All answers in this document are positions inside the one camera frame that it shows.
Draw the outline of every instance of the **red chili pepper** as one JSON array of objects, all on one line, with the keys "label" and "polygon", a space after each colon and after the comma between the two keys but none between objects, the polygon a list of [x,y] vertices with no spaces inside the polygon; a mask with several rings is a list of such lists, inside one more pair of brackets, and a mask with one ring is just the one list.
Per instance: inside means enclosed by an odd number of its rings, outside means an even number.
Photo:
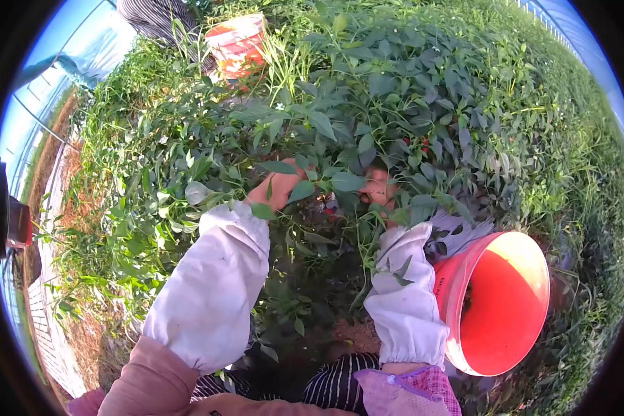
[{"label": "red chili pepper", "polygon": [[328,215],[329,215],[329,217],[328,217],[328,221],[331,221],[331,222],[332,222],[332,221],[337,220],[337,217],[335,216],[335,213],[333,212],[333,210],[332,210],[332,209],[330,209],[330,208],[324,208],[324,209],[323,209],[323,211],[324,211],[326,214],[328,214]]}]

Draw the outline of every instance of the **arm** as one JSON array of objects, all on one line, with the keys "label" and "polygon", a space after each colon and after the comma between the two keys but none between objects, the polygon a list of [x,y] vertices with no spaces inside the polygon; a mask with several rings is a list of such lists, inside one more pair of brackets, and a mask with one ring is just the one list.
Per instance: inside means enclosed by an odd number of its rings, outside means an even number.
[{"label": "arm", "polygon": [[[361,190],[362,199],[367,197],[392,209],[391,197],[396,189],[387,184],[388,175],[373,171],[372,177]],[[449,329],[439,317],[432,292],[434,269],[423,250],[432,224],[424,222],[411,229],[393,223],[387,226],[380,237],[377,268],[386,270],[389,264],[395,271],[410,258],[403,277],[412,283],[401,286],[389,271],[373,278],[365,309],[382,341],[379,361],[383,367],[382,371],[362,370],[355,374],[365,391],[363,403],[371,415],[459,415],[458,402],[442,371]]]},{"label": "arm", "polygon": [[[201,216],[199,239],[150,307],[142,337],[100,414],[183,411],[200,374],[242,356],[250,338],[250,312],[269,269],[268,224],[252,215],[250,204],[281,209],[299,180],[298,175],[270,174],[233,210],[224,204]],[[273,192],[267,198],[269,183]]]}]

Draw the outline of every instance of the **red bucket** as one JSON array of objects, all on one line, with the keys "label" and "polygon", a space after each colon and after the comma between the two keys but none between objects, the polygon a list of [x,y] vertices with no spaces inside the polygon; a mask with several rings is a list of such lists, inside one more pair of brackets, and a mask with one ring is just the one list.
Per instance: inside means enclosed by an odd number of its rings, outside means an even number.
[{"label": "red bucket", "polygon": [[265,26],[263,15],[256,13],[222,22],[208,32],[206,44],[225,80],[247,75],[247,62],[263,64],[260,50]]},{"label": "red bucket", "polygon": [[522,361],[548,313],[548,264],[536,242],[515,231],[494,233],[438,262],[434,271],[439,314],[450,328],[447,359],[458,370],[486,377]]}]

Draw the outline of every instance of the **striped pants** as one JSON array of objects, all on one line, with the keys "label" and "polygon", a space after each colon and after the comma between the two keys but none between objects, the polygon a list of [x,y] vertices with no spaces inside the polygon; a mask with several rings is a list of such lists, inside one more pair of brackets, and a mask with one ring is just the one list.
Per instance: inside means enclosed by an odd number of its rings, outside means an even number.
[{"label": "striped pants", "polygon": [[[118,0],[116,10],[141,35],[151,39],[164,39],[169,46],[183,40],[183,34],[178,27],[175,28],[174,37],[173,19],[180,20],[187,33],[196,28],[187,5],[180,0]],[[201,68],[208,72],[216,66],[215,59],[209,54]]]},{"label": "striped pants", "polygon": [[[301,402],[316,405],[322,409],[341,409],[366,415],[363,406],[363,390],[352,377],[354,372],[366,368],[379,369],[379,356],[372,353],[343,355],[331,364],[324,364],[319,372],[308,381]],[[278,396],[272,392],[257,391],[245,371],[225,371],[237,395],[253,400],[272,400]],[[229,393],[225,383],[212,374],[200,377],[192,393],[192,400],[218,393]]]}]

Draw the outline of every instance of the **pink sleeve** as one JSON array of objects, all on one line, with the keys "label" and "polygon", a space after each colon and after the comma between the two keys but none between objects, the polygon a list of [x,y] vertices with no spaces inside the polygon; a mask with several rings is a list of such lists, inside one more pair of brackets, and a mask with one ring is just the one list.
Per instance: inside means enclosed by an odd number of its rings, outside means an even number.
[{"label": "pink sleeve", "polygon": [[198,377],[198,370],[162,343],[142,336],[104,398],[99,416],[183,413]]},{"label": "pink sleeve", "polygon": [[361,370],[354,377],[363,388],[363,404],[370,415],[462,414],[449,378],[435,365],[400,375]]}]

